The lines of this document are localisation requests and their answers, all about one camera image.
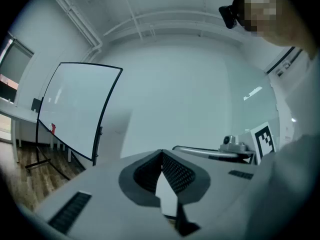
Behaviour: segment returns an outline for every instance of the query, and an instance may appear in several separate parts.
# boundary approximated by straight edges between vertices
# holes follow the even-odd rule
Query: desk
[[[0,99],[0,114],[15,121],[37,123],[38,113],[23,107],[17,107],[10,102]]]
[[[201,200],[183,207],[187,218],[201,227],[195,234],[188,235],[188,239],[204,239],[204,235],[208,234],[205,229],[219,221],[217,218],[250,184],[250,180],[230,175],[229,171],[254,174],[258,167],[206,159],[174,150],[169,152],[201,167],[210,176],[210,186]],[[137,205],[120,188],[121,171],[152,153],[132,155],[85,170],[48,196],[35,213],[48,222],[75,193],[83,191],[92,197],[67,232],[71,239],[182,239],[166,221],[159,207]],[[240,207],[245,207],[247,203],[241,203]]]
[[[13,144],[13,156],[16,162],[19,162],[18,160],[18,154],[17,154],[17,142],[16,142],[16,121],[18,121],[18,127],[19,127],[19,146],[21,147],[21,121],[27,121],[31,123],[37,123],[37,117],[38,113],[26,109],[23,107],[17,107],[14,104],[5,101],[0,98],[0,114],[11,118],[12,121],[12,144]]]

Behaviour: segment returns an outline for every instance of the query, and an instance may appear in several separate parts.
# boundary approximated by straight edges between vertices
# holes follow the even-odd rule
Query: ceiling pipe
[[[197,14],[197,15],[203,15],[203,16],[213,17],[213,18],[217,18],[217,19],[222,19],[222,17],[220,15],[212,14],[212,13],[208,13],[208,12],[203,12],[203,11],[197,11],[197,10],[163,10],[163,11],[156,11],[156,12],[149,12],[149,13],[141,14],[141,15],[136,16],[135,18],[142,19],[142,18],[160,15],[160,14]],[[133,18],[129,18],[129,19],[119,23],[118,25],[114,26],[113,28],[109,29],[106,33],[104,33],[103,36],[109,35],[113,31],[115,31],[116,29],[120,28],[121,26],[123,26],[133,20],[134,20]]]
[[[90,51],[83,58],[83,61],[89,58],[91,54],[91,59],[92,57],[94,59],[94,57],[102,51],[102,40],[99,38],[98,34],[94,31],[90,24],[85,20],[85,18],[81,15],[78,9],[74,6],[74,3],[71,0],[56,0],[56,2],[66,12],[71,21],[75,24],[75,26],[80,30],[85,39],[92,46],[90,48]]]
[[[207,0],[203,0],[203,11],[207,12]],[[206,16],[203,16],[203,22],[206,22]],[[204,36],[204,31],[202,30],[200,33],[200,37]]]
[[[191,29],[191,30],[200,30],[204,32],[214,33],[229,39],[236,40],[240,43],[244,43],[247,40],[246,35],[240,32],[229,30],[226,27],[211,24],[208,22],[194,21],[194,20],[162,20],[162,21],[156,21],[152,23],[143,23],[140,25],[140,30],[142,32],[150,31],[152,30],[150,27],[151,25],[154,30]],[[135,33],[137,33],[137,29],[135,27],[129,27],[111,35],[111,37],[109,38],[109,41],[112,42],[114,40],[124,38],[126,36],[133,35]]]
[[[154,41],[156,42],[157,41],[157,37],[156,37],[156,32],[155,32],[155,29],[154,29],[153,25],[150,25],[150,32],[151,32],[151,35],[154,38]]]
[[[129,0],[125,0],[125,1],[126,1],[127,5],[128,5],[128,8],[129,8],[129,11],[130,11],[130,13],[131,13],[132,19],[134,20],[134,24],[135,24],[136,30],[137,30],[138,33],[139,33],[140,39],[141,39],[141,41],[143,41],[144,39],[143,39],[142,34],[141,34],[141,31],[140,31],[140,29],[139,29],[139,25],[138,25],[136,16],[135,16],[134,12],[132,11],[130,2],[129,2]]]

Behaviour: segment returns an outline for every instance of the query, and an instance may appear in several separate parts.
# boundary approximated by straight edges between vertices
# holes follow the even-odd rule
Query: red marker
[[[55,134],[55,130],[56,130],[55,124],[54,124],[54,123],[51,123],[51,127],[52,127],[51,132],[52,132],[53,134]]]

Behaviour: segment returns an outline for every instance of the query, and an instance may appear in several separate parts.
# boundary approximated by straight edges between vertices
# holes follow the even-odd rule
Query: whiteboard frame
[[[95,131],[95,136],[94,136],[94,140],[93,140],[93,147],[92,147],[92,156],[91,158],[81,154],[80,152],[78,152],[77,150],[75,150],[74,148],[72,148],[71,146],[69,146],[67,143],[65,143],[63,140],[61,140],[60,138],[58,138],[56,135],[54,135],[49,129],[48,127],[45,126],[45,124],[43,122],[41,122],[41,120],[39,119],[39,116],[40,116],[40,112],[41,112],[41,107],[42,107],[42,100],[44,99],[44,97],[46,96],[46,92],[48,90],[48,87],[50,85],[50,82],[52,80],[52,78],[54,77],[57,69],[59,68],[59,66],[61,64],[87,64],[87,65],[95,65],[95,66],[101,66],[101,67],[106,67],[106,68],[113,68],[113,69],[118,69],[119,70],[119,73],[118,75],[116,76],[113,84],[112,84],[112,87],[106,97],[106,100],[104,102],[104,105],[103,105],[103,108],[102,108],[102,111],[101,111],[101,114],[100,114],[100,117],[99,117],[99,121],[98,121],[98,125],[96,127],[96,131]],[[48,131],[50,132],[57,140],[59,140],[61,143],[63,143],[65,146],[67,146],[68,148],[70,148],[72,151],[74,151],[75,153],[79,154],[80,156],[84,157],[85,159],[88,159],[89,161],[92,161],[93,163],[95,162],[95,159],[97,158],[97,154],[95,154],[95,151],[98,150],[96,149],[97,148],[97,145],[99,145],[99,143],[97,142],[97,139],[98,139],[98,136],[99,136],[99,128],[100,128],[100,125],[101,125],[101,122],[102,122],[102,119],[104,117],[104,114],[105,114],[105,110],[106,110],[106,107],[107,107],[107,104],[109,102],[109,99],[110,99],[110,96],[116,86],[116,83],[118,82],[118,79],[121,75],[123,71],[123,68],[121,67],[117,67],[117,66],[110,66],[110,65],[105,65],[105,64],[97,64],[97,63],[86,63],[86,62],[60,62],[58,67],[55,69],[54,73],[52,74],[52,77],[45,89],[45,92],[44,92],[44,95],[42,97],[42,100],[41,100],[41,105],[40,105],[40,108],[39,108],[39,113],[38,113],[38,117],[37,117],[37,121],[39,123],[41,123],[41,125]]]

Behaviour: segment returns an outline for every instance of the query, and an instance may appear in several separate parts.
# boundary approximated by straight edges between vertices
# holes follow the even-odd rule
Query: white table
[[[37,123],[38,113],[30,109],[15,106],[14,104],[0,98],[0,114],[11,118],[12,121],[12,143],[13,143],[13,156],[18,162],[17,142],[16,142],[16,121],[19,127],[19,146],[21,147],[21,121]]]

